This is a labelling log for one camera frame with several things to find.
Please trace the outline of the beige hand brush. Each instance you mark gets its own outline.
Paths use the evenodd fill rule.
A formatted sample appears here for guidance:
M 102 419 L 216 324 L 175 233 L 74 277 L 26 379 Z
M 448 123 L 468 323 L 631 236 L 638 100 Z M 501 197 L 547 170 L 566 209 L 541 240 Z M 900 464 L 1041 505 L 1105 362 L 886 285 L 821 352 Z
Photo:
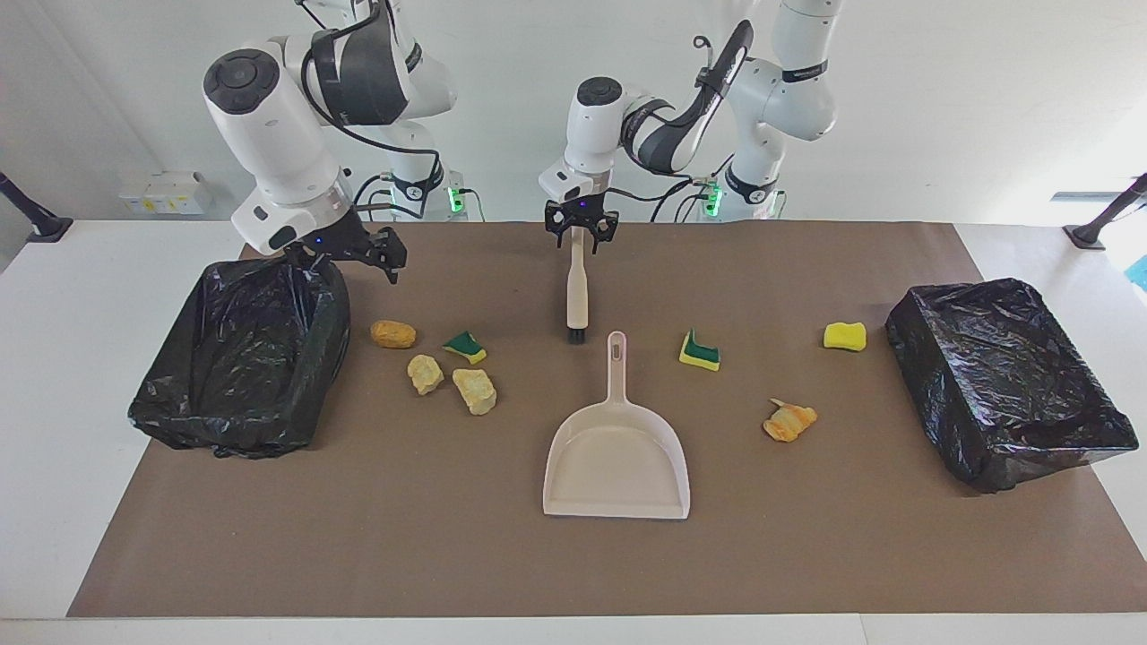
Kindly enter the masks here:
M 570 236 L 570 266 L 565 282 L 565 327 L 568 342 L 582 345 L 590 328 L 590 275 L 585 270 L 585 233 L 582 226 L 574 226 Z

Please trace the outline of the triangular green yellow sponge piece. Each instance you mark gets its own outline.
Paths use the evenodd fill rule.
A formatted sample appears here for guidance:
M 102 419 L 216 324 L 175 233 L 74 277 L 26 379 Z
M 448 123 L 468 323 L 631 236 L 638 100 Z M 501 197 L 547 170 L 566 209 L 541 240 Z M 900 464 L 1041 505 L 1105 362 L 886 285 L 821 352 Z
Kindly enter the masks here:
M 471 365 L 479 364 L 479 362 L 487 358 L 487 351 L 479 343 L 479 340 L 470 333 L 470 331 L 463 331 L 462 333 L 454 336 L 454 339 L 448 339 L 442 345 L 442 349 L 448 353 L 454 353 L 459 357 L 463 357 Z

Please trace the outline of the small yellow bread chunk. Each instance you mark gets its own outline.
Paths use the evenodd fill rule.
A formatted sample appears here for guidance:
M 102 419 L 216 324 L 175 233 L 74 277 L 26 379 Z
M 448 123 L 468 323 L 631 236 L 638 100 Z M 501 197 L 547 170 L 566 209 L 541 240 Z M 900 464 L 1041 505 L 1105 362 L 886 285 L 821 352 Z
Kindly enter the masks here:
M 437 389 L 445 379 L 445 373 L 434 356 L 418 353 L 407 364 L 407 376 L 418 396 L 426 396 Z

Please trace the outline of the large yellow bread chunk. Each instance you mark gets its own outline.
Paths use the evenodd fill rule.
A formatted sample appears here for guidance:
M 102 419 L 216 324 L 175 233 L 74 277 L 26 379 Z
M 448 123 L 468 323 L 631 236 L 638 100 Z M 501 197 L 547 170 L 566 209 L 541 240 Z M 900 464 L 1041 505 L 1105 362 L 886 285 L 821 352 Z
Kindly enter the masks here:
M 454 370 L 452 380 L 473 415 L 484 415 L 496 407 L 498 391 L 484 370 Z

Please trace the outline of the notched green yellow sponge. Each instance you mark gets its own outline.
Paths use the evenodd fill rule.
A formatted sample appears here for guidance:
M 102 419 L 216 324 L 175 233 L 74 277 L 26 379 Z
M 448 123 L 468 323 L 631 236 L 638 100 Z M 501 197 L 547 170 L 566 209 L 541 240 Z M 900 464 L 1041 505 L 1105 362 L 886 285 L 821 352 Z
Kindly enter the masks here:
M 721 365 L 720 348 L 701 344 L 696 339 L 695 328 L 690 328 L 682 339 L 677 360 L 684 365 L 717 372 Z

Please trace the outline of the beige plastic dustpan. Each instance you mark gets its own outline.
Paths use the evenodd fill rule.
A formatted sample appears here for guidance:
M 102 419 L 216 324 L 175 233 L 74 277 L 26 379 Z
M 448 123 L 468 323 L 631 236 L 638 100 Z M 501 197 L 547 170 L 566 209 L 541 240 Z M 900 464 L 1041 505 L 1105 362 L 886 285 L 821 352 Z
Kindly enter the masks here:
M 629 339 L 607 339 L 604 401 L 565 417 L 548 449 L 541 510 L 548 516 L 685 521 L 690 477 L 671 423 L 629 399 Z

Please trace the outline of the orange toy croissant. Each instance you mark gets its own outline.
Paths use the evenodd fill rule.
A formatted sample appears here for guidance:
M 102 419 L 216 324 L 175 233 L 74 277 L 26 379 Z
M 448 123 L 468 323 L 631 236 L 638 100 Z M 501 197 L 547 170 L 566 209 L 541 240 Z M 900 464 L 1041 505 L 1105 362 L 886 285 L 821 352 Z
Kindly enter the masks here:
M 818 420 L 814 407 L 799 407 L 786 401 L 770 399 L 775 411 L 763 421 L 763 432 L 780 443 L 791 443 Z

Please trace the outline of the black bag lined bin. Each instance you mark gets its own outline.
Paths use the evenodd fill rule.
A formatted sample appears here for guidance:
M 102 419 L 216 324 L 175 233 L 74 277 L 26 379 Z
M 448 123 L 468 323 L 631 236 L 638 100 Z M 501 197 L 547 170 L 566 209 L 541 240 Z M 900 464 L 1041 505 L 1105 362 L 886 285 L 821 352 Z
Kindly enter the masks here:
M 276 458 L 309 446 L 349 345 L 340 269 L 287 258 L 203 270 L 127 410 L 175 450 Z
M 915 286 L 885 317 L 926 437 L 976 494 L 1140 446 L 1040 292 L 1016 278 Z

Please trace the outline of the brown table mat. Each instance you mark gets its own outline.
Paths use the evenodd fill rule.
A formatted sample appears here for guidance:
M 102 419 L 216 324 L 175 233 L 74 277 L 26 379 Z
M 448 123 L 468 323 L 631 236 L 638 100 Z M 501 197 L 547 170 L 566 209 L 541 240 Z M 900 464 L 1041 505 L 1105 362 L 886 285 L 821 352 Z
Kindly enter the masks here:
M 980 280 L 922 223 L 625 224 L 591 257 L 591 329 L 565 341 L 565 265 L 537 224 L 401 225 L 395 287 L 344 265 L 348 359 L 306 450 L 146 450 L 70 616 L 1092 613 L 1147 611 L 1147 561 L 1093 471 L 974 494 L 945 469 L 884 337 L 910 287 Z M 380 348 L 376 320 L 409 322 Z M 824 348 L 864 322 L 860 352 Z M 717 372 L 677 360 L 695 328 Z M 470 331 L 471 365 L 442 345 Z M 554 433 L 629 395 L 680 438 L 685 521 L 547 516 Z M 407 364 L 444 380 L 418 396 Z M 454 370 L 484 370 L 473 415 Z M 791 443 L 770 399 L 812 407 Z

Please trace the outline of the white wall socket box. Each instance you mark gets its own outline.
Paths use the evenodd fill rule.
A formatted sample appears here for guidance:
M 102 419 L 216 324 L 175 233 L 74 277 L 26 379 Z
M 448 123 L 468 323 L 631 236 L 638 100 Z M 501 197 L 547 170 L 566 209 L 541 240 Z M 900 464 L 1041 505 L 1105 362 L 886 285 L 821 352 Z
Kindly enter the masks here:
M 118 200 L 135 216 L 204 216 L 214 205 L 203 176 L 169 171 L 123 184 Z

